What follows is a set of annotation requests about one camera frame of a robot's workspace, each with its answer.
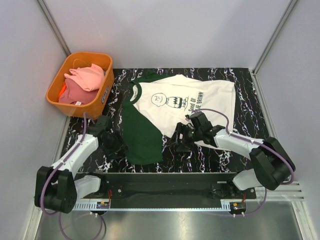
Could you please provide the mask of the white green raglan t-shirt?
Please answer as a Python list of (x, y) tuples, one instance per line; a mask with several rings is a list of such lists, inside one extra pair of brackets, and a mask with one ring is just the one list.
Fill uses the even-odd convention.
[(149, 71), (131, 81), (122, 103), (122, 139), (125, 156), (134, 165), (163, 160), (163, 136), (171, 138), (177, 123), (188, 124), (186, 115), (206, 110), (212, 125), (233, 130), (235, 84), (228, 80), (201, 81), (177, 74)]

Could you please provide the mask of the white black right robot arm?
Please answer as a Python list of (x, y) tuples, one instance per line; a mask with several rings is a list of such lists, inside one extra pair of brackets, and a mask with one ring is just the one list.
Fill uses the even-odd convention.
[(227, 125), (212, 125), (202, 111), (188, 115), (187, 119), (188, 124), (176, 125), (177, 151), (189, 152), (197, 142), (203, 142), (251, 161), (252, 169), (237, 173), (227, 185), (230, 197), (239, 198), (245, 190), (255, 187), (274, 191), (293, 182), (296, 167), (276, 138), (257, 139), (233, 133)]

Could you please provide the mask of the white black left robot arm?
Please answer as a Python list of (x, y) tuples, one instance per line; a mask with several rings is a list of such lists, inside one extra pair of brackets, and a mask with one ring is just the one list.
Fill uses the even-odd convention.
[(42, 166), (36, 173), (34, 204), (46, 215), (70, 213), (76, 202), (93, 194), (103, 198), (108, 190), (103, 173), (90, 172), (75, 179), (84, 162), (96, 151), (114, 157), (124, 148), (119, 133), (113, 131), (110, 117), (101, 115), (91, 126), (84, 125), (83, 133), (74, 145), (51, 166)]

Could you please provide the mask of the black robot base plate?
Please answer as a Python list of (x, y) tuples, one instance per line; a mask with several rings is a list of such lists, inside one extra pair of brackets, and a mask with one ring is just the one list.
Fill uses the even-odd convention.
[(104, 196), (86, 199), (110, 200), (112, 210), (209, 209), (221, 208), (221, 200), (254, 200), (253, 188), (231, 186), (234, 173), (105, 173)]

